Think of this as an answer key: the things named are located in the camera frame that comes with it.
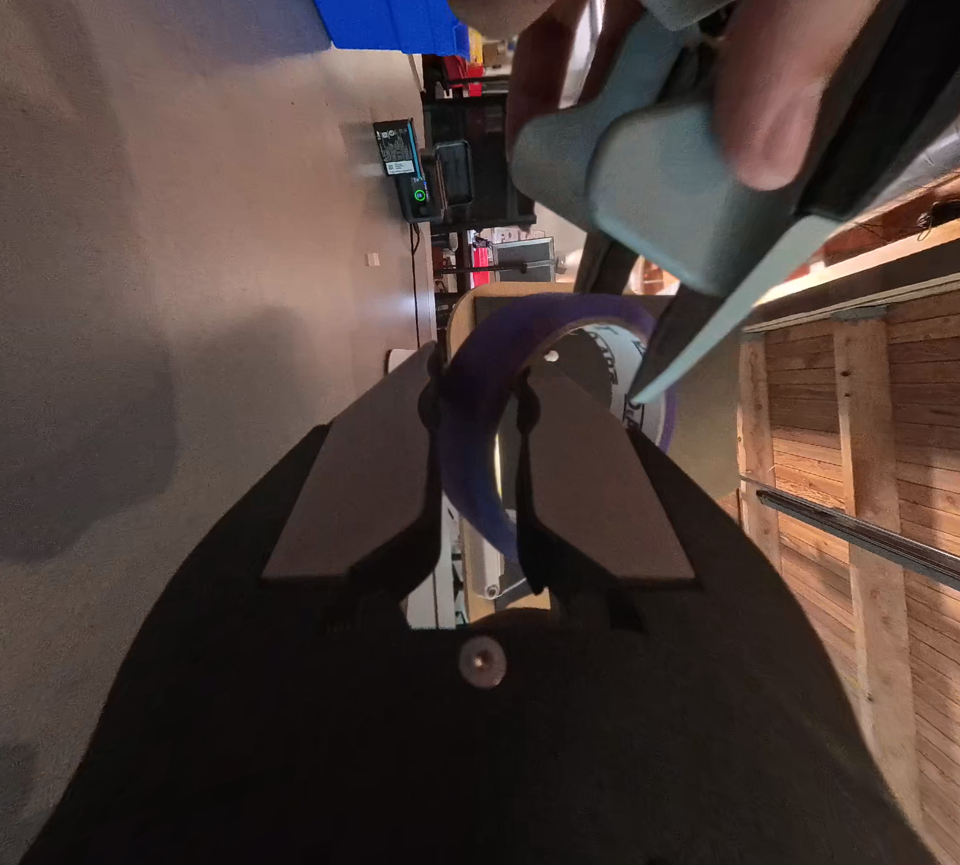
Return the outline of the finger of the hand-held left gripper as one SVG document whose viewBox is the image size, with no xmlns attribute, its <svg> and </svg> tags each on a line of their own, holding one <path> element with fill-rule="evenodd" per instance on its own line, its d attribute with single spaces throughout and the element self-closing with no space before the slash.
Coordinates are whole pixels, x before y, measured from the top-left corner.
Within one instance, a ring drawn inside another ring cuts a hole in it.
<svg viewBox="0 0 960 865">
<path fill-rule="evenodd" d="M 696 367 L 749 316 L 757 302 L 820 249 L 839 223 L 808 215 L 793 223 L 732 291 L 721 297 L 685 286 L 657 320 L 630 385 L 632 403 L 652 403 Z"/>
</svg>

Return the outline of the black board book stand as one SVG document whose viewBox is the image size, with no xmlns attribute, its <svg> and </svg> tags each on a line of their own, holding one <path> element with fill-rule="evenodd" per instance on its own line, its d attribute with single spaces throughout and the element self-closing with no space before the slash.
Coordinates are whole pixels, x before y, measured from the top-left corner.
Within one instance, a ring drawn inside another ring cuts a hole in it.
<svg viewBox="0 0 960 865">
<path fill-rule="evenodd" d="M 440 317 L 447 351 L 452 357 L 474 328 L 514 298 L 527 294 L 567 293 L 570 283 L 546 285 L 507 282 L 486 284 L 451 304 Z M 702 487 L 733 517 L 740 518 L 738 467 L 738 344 L 726 340 L 699 369 L 690 371 L 678 382 L 675 391 L 665 394 L 647 407 L 627 403 L 626 389 L 639 370 L 648 329 L 634 339 L 612 325 L 598 324 L 574 330 L 554 349 L 556 362 L 544 359 L 543 368 L 563 372 L 596 402 L 608 406 L 611 415 L 624 423 L 633 422 L 645 434 L 668 451 L 677 464 L 689 470 Z M 467 622 L 466 599 L 457 597 L 465 572 L 462 560 L 451 555 L 458 549 L 460 531 L 456 522 L 452 532 L 444 532 L 449 542 L 438 568 L 406 601 L 409 624 L 418 629 L 450 628 Z"/>
</svg>

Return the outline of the black battery charger case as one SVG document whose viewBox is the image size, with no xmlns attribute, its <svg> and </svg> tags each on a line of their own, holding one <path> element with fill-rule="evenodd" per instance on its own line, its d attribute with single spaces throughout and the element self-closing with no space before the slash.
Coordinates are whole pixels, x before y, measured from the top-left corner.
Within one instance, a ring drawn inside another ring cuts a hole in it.
<svg viewBox="0 0 960 865">
<path fill-rule="evenodd" d="M 466 139 L 454 139 L 423 152 L 412 172 L 393 178 L 401 215 L 432 230 L 455 226 L 474 201 L 473 153 Z"/>
</svg>

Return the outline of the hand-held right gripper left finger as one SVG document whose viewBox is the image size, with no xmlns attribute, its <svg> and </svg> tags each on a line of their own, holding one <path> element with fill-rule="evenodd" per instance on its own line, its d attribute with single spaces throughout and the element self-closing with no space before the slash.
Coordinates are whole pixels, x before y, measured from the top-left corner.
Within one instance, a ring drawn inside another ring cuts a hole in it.
<svg viewBox="0 0 960 865">
<path fill-rule="evenodd" d="M 405 599 L 431 576 L 441 551 L 429 424 L 436 346 L 426 343 L 330 422 L 265 583 Z"/>
</svg>

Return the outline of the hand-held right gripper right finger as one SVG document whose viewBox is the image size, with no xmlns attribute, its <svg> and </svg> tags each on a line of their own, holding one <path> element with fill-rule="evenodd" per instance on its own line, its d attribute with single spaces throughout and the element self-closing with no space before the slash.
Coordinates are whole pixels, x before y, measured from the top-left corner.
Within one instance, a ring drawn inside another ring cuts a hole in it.
<svg viewBox="0 0 960 865">
<path fill-rule="evenodd" d="M 532 590 L 695 583 L 628 429 L 563 374 L 528 373 L 517 402 L 517 551 Z"/>
</svg>

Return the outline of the purple masking tape roll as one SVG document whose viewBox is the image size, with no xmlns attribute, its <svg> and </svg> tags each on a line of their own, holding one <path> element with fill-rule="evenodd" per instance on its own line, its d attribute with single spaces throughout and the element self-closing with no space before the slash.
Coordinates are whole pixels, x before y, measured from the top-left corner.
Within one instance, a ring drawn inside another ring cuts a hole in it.
<svg viewBox="0 0 960 865">
<path fill-rule="evenodd" d="M 507 298 L 476 325 L 438 377 L 438 467 L 453 506 L 507 560 L 521 561 L 518 528 L 501 503 L 498 427 L 527 367 L 581 327 L 620 327 L 649 340 L 655 318 L 637 295 L 535 293 Z"/>
</svg>

